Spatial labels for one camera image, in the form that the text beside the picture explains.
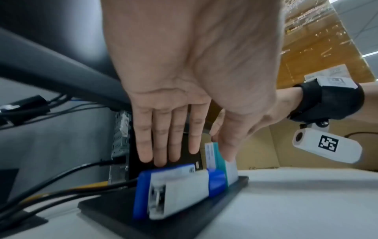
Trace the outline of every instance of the ceiling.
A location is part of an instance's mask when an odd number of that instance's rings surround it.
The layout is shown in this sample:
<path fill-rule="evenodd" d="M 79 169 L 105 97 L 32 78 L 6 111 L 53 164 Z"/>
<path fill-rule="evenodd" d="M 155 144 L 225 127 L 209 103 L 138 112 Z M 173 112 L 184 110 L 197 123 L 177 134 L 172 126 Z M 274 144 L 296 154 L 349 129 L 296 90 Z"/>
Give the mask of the ceiling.
<path fill-rule="evenodd" d="M 378 0 L 338 0 L 332 5 L 361 54 L 378 51 Z M 378 54 L 365 60 L 378 79 Z"/>

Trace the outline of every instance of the hand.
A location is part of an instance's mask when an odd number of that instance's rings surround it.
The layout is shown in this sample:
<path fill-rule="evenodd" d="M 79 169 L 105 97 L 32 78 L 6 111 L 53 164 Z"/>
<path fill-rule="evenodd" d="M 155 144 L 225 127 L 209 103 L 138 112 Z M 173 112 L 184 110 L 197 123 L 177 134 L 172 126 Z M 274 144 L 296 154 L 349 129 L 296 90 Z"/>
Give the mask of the hand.
<path fill-rule="evenodd" d="M 189 151 L 197 153 L 211 98 L 227 109 L 219 148 L 233 160 L 275 102 L 281 0 L 102 0 L 102 8 L 141 161 L 163 166 L 167 144 L 169 159 L 179 159 L 189 104 Z"/>
<path fill-rule="evenodd" d="M 303 98 L 303 90 L 300 87 L 277 90 L 277 101 L 274 106 L 261 117 L 249 130 L 247 136 L 251 136 L 259 129 L 275 124 L 286 118 L 301 103 Z M 217 142 L 219 129 L 222 128 L 224 122 L 225 110 L 222 109 L 214 121 L 211 130 L 211 141 Z"/>

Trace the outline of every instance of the ceiling light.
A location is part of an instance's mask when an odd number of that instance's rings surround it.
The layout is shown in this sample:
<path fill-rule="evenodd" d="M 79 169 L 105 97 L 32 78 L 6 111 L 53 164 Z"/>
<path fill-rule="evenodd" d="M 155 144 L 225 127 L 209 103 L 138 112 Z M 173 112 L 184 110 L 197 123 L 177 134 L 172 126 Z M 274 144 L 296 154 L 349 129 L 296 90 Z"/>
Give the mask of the ceiling light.
<path fill-rule="evenodd" d="M 362 55 L 362 57 L 372 56 L 372 55 L 375 55 L 375 54 L 378 54 L 378 51 L 372 52 L 372 53 L 369 53 L 369 54 L 366 54 L 366 55 Z"/>

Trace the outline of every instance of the black tray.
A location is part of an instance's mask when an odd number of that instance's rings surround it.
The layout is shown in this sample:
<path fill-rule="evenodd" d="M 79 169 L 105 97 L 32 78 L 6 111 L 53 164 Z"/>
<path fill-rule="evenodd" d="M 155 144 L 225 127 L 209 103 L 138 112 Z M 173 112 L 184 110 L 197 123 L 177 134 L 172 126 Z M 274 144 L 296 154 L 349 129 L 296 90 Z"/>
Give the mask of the black tray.
<path fill-rule="evenodd" d="M 239 177 L 220 195 L 164 220 L 132 219 L 135 188 L 82 201 L 78 207 L 84 215 L 127 239 L 192 239 L 231 202 L 248 180 L 248 177 Z"/>

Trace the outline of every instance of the white desk surface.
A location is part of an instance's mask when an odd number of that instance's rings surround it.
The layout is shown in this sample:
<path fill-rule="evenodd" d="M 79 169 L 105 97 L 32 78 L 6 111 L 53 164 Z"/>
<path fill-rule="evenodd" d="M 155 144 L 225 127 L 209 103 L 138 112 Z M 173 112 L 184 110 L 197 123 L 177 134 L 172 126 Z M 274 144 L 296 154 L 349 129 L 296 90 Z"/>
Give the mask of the white desk surface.
<path fill-rule="evenodd" d="M 240 171 L 248 186 L 197 237 L 251 239 L 378 238 L 378 173 L 354 169 Z M 9 239 L 120 239 L 76 208 L 40 213 L 43 226 Z"/>

